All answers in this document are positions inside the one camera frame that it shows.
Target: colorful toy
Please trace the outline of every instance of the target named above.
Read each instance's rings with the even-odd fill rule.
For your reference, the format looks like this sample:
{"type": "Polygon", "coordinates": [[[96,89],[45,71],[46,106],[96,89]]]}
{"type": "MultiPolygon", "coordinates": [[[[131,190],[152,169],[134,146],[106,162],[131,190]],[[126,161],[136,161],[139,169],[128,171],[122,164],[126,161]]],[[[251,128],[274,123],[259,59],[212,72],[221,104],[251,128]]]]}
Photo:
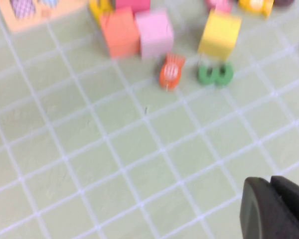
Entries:
{"type": "Polygon", "coordinates": [[[274,0],[239,0],[242,9],[268,17],[273,9],[274,0]]]}
{"type": "Polygon", "coordinates": [[[131,7],[133,13],[150,9],[150,0],[113,0],[112,4],[115,9],[131,7]]]}
{"type": "Polygon", "coordinates": [[[198,68],[198,81],[203,85],[214,84],[217,77],[218,71],[215,71],[212,67],[201,65],[198,68]]]}
{"type": "Polygon", "coordinates": [[[203,85],[217,84],[228,85],[234,77],[234,69],[230,63],[224,63],[218,67],[200,66],[198,69],[198,81],[203,85]]]}
{"type": "Polygon", "coordinates": [[[88,0],[0,0],[0,11],[12,32],[22,31],[84,7],[88,0]]]}
{"type": "Polygon", "coordinates": [[[100,25],[100,17],[105,13],[113,12],[113,8],[109,0],[90,0],[89,2],[90,11],[96,20],[96,22],[100,25]]]}
{"type": "Polygon", "coordinates": [[[206,4],[209,10],[215,9],[216,11],[223,11],[227,13],[230,13],[231,8],[233,7],[233,4],[228,0],[206,0],[206,4]]]}
{"type": "Polygon", "coordinates": [[[287,7],[294,3],[295,0],[274,0],[274,6],[287,7]]]}
{"type": "Polygon", "coordinates": [[[140,51],[140,34],[130,7],[102,15],[100,25],[111,57],[140,51]]]}
{"type": "Polygon", "coordinates": [[[160,86],[166,91],[173,90],[179,83],[184,64],[183,56],[168,53],[159,76],[160,86]]]}
{"type": "Polygon", "coordinates": [[[171,51],[174,33],[165,10],[137,13],[135,19],[141,36],[142,58],[171,51]]]}
{"type": "Polygon", "coordinates": [[[241,18],[228,13],[211,10],[198,52],[225,61],[236,45],[241,18]]]}

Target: yellow toy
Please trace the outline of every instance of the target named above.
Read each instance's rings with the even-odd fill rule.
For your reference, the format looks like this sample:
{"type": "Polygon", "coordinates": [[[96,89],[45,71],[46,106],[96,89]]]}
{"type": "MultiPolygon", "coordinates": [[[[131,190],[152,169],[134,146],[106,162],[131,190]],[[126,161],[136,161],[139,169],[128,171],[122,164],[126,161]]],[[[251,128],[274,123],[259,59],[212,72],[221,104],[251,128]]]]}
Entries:
{"type": "Polygon", "coordinates": [[[198,52],[225,61],[236,45],[241,21],[238,16],[211,10],[198,52]]]}
{"type": "Polygon", "coordinates": [[[90,0],[90,10],[98,25],[100,25],[100,17],[105,13],[113,12],[113,8],[109,0],[90,0]]]}
{"type": "Polygon", "coordinates": [[[239,0],[239,5],[245,11],[268,17],[273,9],[274,0],[239,0]]]}

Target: pink toy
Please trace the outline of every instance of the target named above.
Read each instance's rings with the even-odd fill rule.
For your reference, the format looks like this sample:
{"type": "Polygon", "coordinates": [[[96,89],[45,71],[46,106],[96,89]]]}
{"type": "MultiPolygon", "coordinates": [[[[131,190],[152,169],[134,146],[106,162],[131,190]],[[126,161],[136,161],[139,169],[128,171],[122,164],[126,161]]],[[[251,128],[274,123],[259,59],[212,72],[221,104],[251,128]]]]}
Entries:
{"type": "Polygon", "coordinates": [[[135,20],[141,36],[142,58],[171,51],[174,33],[165,10],[138,13],[135,20]]]}
{"type": "Polygon", "coordinates": [[[227,13],[230,13],[231,8],[233,7],[233,4],[228,0],[206,0],[206,4],[209,10],[215,9],[216,11],[222,11],[227,13]]]}
{"type": "Polygon", "coordinates": [[[133,13],[150,9],[150,0],[115,0],[115,9],[130,7],[133,13]]]}

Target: table surface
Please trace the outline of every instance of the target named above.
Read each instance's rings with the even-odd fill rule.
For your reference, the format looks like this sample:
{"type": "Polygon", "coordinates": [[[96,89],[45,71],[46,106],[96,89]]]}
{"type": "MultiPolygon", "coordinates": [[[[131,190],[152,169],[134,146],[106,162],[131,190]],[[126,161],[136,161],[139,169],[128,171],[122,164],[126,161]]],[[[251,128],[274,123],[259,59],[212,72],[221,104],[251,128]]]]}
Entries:
{"type": "Polygon", "coordinates": [[[240,239],[244,179],[299,184],[299,0],[243,13],[224,88],[197,82],[203,0],[165,7],[162,58],[111,60],[87,9],[11,35],[0,14],[0,239],[240,239]]]}

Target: toy block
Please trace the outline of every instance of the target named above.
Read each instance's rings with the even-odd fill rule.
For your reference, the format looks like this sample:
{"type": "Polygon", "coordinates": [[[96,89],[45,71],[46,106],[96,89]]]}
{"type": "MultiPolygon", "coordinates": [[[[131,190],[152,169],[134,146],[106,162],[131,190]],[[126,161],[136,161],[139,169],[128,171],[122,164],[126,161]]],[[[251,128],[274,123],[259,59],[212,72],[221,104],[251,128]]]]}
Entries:
{"type": "Polygon", "coordinates": [[[239,5],[245,11],[268,17],[273,9],[274,0],[239,0],[239,5]]]}
{"type": "Polygon", "coordinates": [[[241,18],[211,10],[198,52],[226,60],[236,45],[241,18]]]}
{"type": "Polygon", "coordinates": [[[113,12],[113,8],[109,0],[90,0],[90,11],[95,21],[100,25],[100,17],[104,14],[113,12]]]}
{"type": "Polygon", "coordinates": [[[130,7],[133,13],[150,10],[150,0],[113,0],[115,9],[130,7]]]}
{"type": "Polygon", "coordinates": [[[174,33],[165,10],[137,13],[135,19],[141,36],[142,58],[171,51],[174,33]]]}
{"type": "Polygon", "coordinates": [[[228,0],[206,0],[206,4],[209,10],[215,9],[216,11],[223,11],[227,13],[230,13],[231,8],[233,7],[233,4],[228,0]]]}
{"type": "Polygon", "coordinates": [[[140,51],[140,34],[130,7],[102,15],[100,25],[111,57],[140,51]]]}

